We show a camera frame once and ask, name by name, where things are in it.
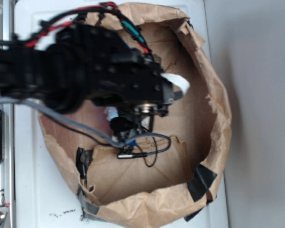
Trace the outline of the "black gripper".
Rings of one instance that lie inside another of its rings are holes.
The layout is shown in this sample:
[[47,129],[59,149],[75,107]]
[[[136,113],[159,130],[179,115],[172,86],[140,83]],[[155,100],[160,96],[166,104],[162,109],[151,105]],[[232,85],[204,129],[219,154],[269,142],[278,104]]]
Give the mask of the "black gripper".
[[110,121],[119,141],[152,132],[154,117],[167,116],[169,105],[182,98],[182,90],[173,90],[173,86],[182,88],[182,77],[164,73],[150,55],[142,61],[133,60],[129,66],[125,63],[124,59],[120,61],[120,68],[126,70],[119,78],[121,100],[110,106],[119,113]]

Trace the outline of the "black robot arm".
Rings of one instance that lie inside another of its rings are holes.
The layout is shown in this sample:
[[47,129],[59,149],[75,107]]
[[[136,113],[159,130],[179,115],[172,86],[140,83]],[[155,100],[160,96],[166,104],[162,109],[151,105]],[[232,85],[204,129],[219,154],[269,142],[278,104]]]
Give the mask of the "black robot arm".
[[183,89],[164,74],[151,52],[129,47],[116,31],[84,24],[68,26],[45,50],[13,40],[0,48],[0,96],[4,102],[28,98],[44,102],[44,113],[61,120],[84,100],[115,107],[110,126],[116,147],[152,135],[146,117],[167,116]]

